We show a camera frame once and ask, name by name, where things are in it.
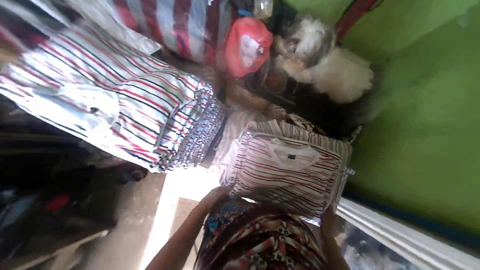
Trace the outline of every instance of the fur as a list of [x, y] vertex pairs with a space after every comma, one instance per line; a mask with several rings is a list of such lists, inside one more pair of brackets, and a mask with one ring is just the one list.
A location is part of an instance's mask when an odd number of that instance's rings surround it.
[[310, 17], [278, 36], [276, 66], [298, 82], [313, 84], [338, 103], [351, 103], [372, 88], [370, 63], [348, 49], [335, 46], [332, 29]]

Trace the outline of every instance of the red and white striped fabric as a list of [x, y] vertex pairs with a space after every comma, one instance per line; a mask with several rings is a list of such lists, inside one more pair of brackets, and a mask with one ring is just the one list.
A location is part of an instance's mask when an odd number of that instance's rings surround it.
[[225, 68], [225, 43], [236, 10], [229, 0], [111, 0], [130, 29], [177, 54]]
[[100, 149], [163, 172], [200, 162], [224, 115], [211, 87], [97, 27], [72, 26], [0, 74], [0, 93]]
[[316, 222], [338, 204], [352, 148], [347, 143], [291, 124], [251, 122], [230, 148], [222, 185], [232, 193], [280, 204]]

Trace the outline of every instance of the striped shirt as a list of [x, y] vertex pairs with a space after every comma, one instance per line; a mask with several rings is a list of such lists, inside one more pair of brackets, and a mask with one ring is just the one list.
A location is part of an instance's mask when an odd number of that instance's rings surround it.
[[340, 200], [351, 153], [347, 143], [285, 122], [251, 122], [232, 143], [220, 182], [235, 195], [319, 222]]
[[1, 94], [151, 172], [200, 162], [224, 118], [205, 82], [88, 24], [60, 32], [21, 62], [0, 74]]

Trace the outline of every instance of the patterned dress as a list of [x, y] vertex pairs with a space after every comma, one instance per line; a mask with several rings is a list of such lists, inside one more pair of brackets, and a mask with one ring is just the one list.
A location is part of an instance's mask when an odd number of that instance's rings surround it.
[[321, 245], [299, 217], [241, 198], [220, 201], [208, 216], [197, 270], [325, 269]]

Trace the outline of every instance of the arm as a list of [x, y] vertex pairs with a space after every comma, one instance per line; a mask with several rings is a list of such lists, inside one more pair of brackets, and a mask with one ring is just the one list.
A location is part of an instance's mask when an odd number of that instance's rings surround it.
[[145, 270], [181, 270], [210, 208], [229, 192], [229, 187], [217, 187], [210, 191], [190, 212]]
[[336, 215], [329, 208], [322, 219], [320, 234], [322, 239], [322, 250], [327, 258], [328, 269], [350, 270], [350, 267], [341, 254], [340, 247], [337, 245], [335, 238], [333, 237], [334, 228], [336, 226]]

